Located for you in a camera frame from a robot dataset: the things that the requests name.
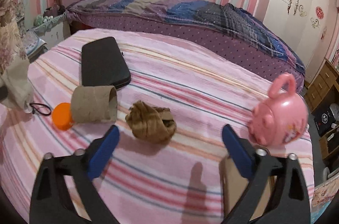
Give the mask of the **blue plastic trash basket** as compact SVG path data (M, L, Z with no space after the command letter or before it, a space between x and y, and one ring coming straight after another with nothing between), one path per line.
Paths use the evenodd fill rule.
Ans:
M311 223L315 223L338 192L338 175L317 186L311 202Z

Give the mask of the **brown phone case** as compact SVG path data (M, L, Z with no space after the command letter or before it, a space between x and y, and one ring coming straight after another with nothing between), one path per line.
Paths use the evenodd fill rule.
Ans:
M229 156L225 156L221 160L219 168L223 194L224 217L227 217L245 191L249 184L249 180L240 175L236 165ZM270 176L268 178L258 205L250 220L254 220L264 214L271 193L273 192L275 181L276 176Z

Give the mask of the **pink piggy bank toy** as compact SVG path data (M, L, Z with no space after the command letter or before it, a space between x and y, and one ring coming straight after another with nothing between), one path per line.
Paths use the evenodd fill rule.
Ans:
M252 110L249 133L265 147L286 145L300 138L307 129L308 108L296 92L292 74L283 73L268 90L268 98Z

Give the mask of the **orange bottle cap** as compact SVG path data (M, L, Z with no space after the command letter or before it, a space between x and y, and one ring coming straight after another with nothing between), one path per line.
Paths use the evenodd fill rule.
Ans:
M71 115L71 104L63 102L57 105L52 111L52 122L61 131L69 130L74 124Z

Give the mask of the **cardboard paper roll tube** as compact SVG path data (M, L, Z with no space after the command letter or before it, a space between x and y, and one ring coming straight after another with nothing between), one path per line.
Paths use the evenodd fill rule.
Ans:
M78 86L71 97L70 111L75 123L113 123L117 107L114 86Z

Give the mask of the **wooden desk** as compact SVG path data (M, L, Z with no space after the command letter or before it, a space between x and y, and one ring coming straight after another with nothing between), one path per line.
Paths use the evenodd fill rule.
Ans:
M304 100L314 116L322 160L328 165L338 157L338 71L326 59L313 83L306 86Z

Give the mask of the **beige folded cloth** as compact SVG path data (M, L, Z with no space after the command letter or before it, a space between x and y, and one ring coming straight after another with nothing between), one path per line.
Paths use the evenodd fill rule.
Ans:
M33 87L28 79L29 59L15 56L1 74L1 104L11 109L26 110L33 102Z

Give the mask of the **brown crumpled sock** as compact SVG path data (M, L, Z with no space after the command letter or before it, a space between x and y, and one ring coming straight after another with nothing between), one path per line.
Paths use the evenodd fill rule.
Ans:
M153 144L168 142L177 130L169 108L150 106L143 101L130 107L125 121L135 138Z

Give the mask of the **black wallet case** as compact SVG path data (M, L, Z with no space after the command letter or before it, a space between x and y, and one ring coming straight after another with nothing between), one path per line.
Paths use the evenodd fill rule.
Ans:
M131 72L113 37L85 44L81 53L82 86L114 86L120 89L131 82Z

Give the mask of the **pink striped bed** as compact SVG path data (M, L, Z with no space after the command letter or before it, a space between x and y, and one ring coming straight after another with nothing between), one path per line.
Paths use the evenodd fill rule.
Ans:
M81 48L93 40L116 38L132 81L118 90L116 125L122 132L99 193L122 223L181 220L217 223L223 214L219 162L226 156L221 129L229 123L241 137L251 110L267 97L271 82L213 52L169 36L87 30L77 32L29 64L34 101L55 107L70 102L80 85ZM125 122L137 101L169 108L177 123L170 143L136 139ZM29 115L1 105L1 186L14 208L28 220L35 174L44 152L68 155L84 148L109 123L75 125L62 132L51 117ZM202 163L202 184L191 169Z

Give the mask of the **floral curtain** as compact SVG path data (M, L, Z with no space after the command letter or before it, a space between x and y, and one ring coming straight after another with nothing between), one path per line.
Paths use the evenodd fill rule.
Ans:
M14 0L1 0L1 75L16 58L26 60L27 55L19 33Z

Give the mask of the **purple blanket bed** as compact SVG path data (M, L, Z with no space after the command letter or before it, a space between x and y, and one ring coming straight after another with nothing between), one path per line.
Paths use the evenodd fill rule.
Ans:
M196 43L273 81L288 72L302 91L305 66L261 21L230 3L205 0L81 0L67 18L91 28L160 34Z

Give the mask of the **white wardrobe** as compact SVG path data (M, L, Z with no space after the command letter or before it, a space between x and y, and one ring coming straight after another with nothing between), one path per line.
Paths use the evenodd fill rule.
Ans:
M337 0L270 0L264 24L300 58L311 82L329 51Z

